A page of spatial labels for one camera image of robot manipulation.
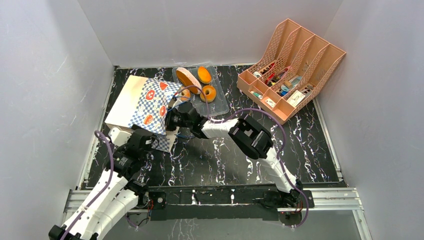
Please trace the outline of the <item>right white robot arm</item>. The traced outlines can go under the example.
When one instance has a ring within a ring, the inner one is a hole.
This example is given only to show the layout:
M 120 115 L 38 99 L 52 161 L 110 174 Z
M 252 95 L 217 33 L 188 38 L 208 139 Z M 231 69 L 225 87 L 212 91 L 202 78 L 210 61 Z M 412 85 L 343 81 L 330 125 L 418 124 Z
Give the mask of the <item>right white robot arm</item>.
M 249 108 L 244 108 L 218 120 L 200 115 L 191 103 L 184 102 L 168 111 L 165 126 L 169 131 L 177 127 L 188 128 L 199 139 L 232 139 L 247 158 L 261 162 L 281 193 L 282 202 L 295 207 L 302 199 L 298 180 L 281 161 L 281 149 L 274 147 L 271 132 L 249 112 Z

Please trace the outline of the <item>pink sugared bread slice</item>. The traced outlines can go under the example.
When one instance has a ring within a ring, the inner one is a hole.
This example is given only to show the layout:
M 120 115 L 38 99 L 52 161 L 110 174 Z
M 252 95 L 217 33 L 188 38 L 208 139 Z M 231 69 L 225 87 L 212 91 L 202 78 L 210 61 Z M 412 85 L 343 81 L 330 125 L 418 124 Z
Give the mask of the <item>pink sugared bread slice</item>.
M 202 86 L 200 81 L 186 68 L 178 67 L 176 69 L 176 76 L 179 81 L 185 86 L 187 89 L 195 95 L 199 95 L 202 92 Z

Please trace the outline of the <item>sugared orange fake donut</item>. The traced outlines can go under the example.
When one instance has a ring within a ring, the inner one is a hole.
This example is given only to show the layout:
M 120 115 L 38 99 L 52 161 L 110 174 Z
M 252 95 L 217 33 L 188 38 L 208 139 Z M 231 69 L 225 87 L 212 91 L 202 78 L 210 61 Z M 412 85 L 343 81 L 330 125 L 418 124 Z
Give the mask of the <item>sugared orange fake donut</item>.
M 182 102 L 191 100 L 191 92 L 188 89 L 182 90 L 178 96 Z

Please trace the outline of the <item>round orange fake bun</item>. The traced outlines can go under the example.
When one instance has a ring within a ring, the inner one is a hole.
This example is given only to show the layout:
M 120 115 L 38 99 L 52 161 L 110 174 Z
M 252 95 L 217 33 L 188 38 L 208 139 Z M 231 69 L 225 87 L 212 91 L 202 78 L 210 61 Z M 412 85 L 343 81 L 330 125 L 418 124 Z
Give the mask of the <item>round orange fake bun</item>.
M 210 84 L 212 81 L 212 76 L 207 70 L 206 67 L 200 66 L 197 70 L 198 80 L 203 84 Z

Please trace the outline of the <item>brown checkered paper bag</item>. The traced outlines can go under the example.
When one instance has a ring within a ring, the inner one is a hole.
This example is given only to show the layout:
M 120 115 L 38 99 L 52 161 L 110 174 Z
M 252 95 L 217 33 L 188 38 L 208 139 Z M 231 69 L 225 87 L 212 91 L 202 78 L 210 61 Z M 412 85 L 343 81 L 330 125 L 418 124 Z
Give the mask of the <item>brown checkered paper bag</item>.
M 165 118 L 173 96 L 182 84 L 131 75 L 124 84 L 104 123 L 132 132 L 137 126 L 157 135 L 159 151 L 169 153 L 179 128 L 167 131 Z

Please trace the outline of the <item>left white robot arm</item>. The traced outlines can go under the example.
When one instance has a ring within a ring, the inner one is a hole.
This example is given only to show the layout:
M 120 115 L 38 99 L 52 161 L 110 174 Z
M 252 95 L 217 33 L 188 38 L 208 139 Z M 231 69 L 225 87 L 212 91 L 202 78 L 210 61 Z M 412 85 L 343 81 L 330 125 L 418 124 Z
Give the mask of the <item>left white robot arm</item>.
M 72 216 L 51 228 L 51 240 L 101 240 L 131 209 L 151 210 L 158 198 L 133 178 L 159 142 L 157 136 L 142 128 L 127 132 L 118 127 L 113 127 L 109 136 L 99 130 L 94 134 L 105 143 L 109 163 Z

